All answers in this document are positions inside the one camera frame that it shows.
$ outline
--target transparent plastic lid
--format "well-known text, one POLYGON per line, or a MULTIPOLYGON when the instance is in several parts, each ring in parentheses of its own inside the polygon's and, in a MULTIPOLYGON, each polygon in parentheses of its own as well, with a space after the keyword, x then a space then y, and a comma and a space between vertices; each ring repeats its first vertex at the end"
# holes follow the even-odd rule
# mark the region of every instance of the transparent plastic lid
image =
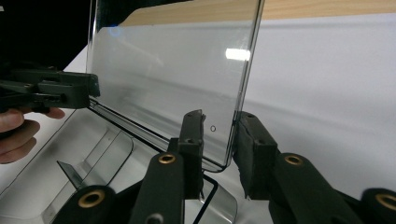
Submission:
POLYGON ((213 164, 206 169, 222 170, 230 161, 262 4, 98 0, 87 63, 87 72, 99 76, 95 100, 164 139, 178 137, 183 116, 202 109, 204 158, 213 164))

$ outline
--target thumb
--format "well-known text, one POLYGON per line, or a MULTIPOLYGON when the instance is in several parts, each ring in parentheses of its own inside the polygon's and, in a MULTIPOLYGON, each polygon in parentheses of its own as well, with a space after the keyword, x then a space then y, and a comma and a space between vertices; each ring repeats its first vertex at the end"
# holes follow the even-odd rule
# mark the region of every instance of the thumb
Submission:
POLYGON ((23 114, 17 109, 9 109, 0 114, 0 133, 13 130, 23 124, 23 114))

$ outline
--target wooden surface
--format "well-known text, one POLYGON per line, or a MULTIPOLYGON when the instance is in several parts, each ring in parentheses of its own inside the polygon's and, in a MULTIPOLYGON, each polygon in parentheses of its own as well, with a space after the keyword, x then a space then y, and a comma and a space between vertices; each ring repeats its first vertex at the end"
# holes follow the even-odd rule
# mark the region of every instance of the wooden surface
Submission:
MULTIPOLYGON (((194 0, 140 8, 121 26, 252 20, 257 0, 194 0)), ((264 20, 396 13, 396 0, 266 0, 264 20)))

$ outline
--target human hand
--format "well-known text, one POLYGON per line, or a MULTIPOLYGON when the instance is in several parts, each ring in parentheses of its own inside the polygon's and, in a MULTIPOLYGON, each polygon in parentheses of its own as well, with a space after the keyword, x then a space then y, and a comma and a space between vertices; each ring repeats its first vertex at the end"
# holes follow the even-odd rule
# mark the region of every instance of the human hand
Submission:
MULTIPOLYGON (((0 163, 10 163, 25 157, 35 146, 34 135, 40 129, 37 121, 24 119, 23 114, 30 113, 30 108, 9 109, 0 114, 0 133, 17 129, 10 137, 0 140, 0 163)), ((61 119, 64 112, 51 108, 47 117, 61 119)))

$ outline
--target light brown wood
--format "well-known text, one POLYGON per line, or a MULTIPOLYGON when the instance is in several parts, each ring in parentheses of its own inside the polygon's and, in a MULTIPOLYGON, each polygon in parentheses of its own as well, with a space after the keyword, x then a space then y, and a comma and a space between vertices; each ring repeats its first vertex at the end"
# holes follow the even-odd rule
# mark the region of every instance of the light brown wood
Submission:
MULTIPOLYGON (((195 0, 158 7, 140 8, 121 26, 248 21, 257 0, 195 0)), ((266 0, 263 20, 333 17, 396 13, 396 0, 266 0)))

